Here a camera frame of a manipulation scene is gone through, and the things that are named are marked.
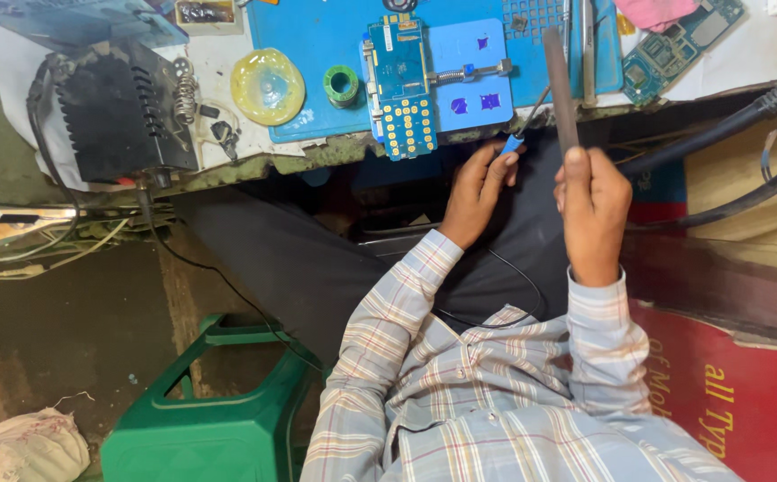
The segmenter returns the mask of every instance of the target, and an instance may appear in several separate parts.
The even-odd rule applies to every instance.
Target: screwdriver
[[[532,113],[528,114],[528,118],[524,123],[522,123],[520,129],[508,137],[508,141],[505,143],[504,148],[501,150],[502,154],[513,152],[522,145],[522,142],[526,139],[526,136],[523,134],[523,132],[525,132],[526,129],[528,129],[528,125],[532,123],[534,113],[537,112],[540,105],[544,103],[544,99],[546,99],[547,95],[549,95],[549,86],[546,86],[544,92],[540,94],[538,101],[535,102],[534,106],[532,107]]]

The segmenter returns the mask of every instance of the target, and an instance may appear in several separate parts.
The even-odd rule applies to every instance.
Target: green stool
[[[195,399],[190,364],[212,346],[276,341],[266,326],[223,328],[208,316],[201,336],[120,418],[100,448],[105,482],[294,482],[303,454],[291,446],[293,416],[320,374],[287,350],[259,387],[245,395]],[[297,353],[317,357],[273,330]],[[166,394],[178,383],[183,400]]]

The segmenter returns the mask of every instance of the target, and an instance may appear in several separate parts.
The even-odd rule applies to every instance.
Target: black trousers
[[[567,311],[564,225],[552,196],[561,151],[554,129],[536,136],[526,141],[517,184],[502,192],[484,235],[448,275],[437,292],[437,307],[475,323],[506,303],[527,312],[538,306],[533,315],[540,320]],[[330,364],[338,357],[353,309],[390,266],[367,248],[330,233],[290,201],[295,195],[267,192],[266,184],[257,181],[171,201],[178,216],[287,333]],[[488,249],[523,270],[543,302]],[[441,318],[458,332],[465,329]]]

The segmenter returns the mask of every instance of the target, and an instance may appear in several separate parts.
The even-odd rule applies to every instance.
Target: person
[[[630,183],[599,149],[562,162],[552,131],[533,146],[522,162],[480,148],[439,228],[387,272],[255,192],[174,198],[285,328],[337,359],[301,480],[739,480],[652,415],[618,264]]]

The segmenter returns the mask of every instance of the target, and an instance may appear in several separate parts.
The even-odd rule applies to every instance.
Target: pink cloth
[[[694,12],[701,0],[615,0],[633,25],[661,33],[677,19]]]

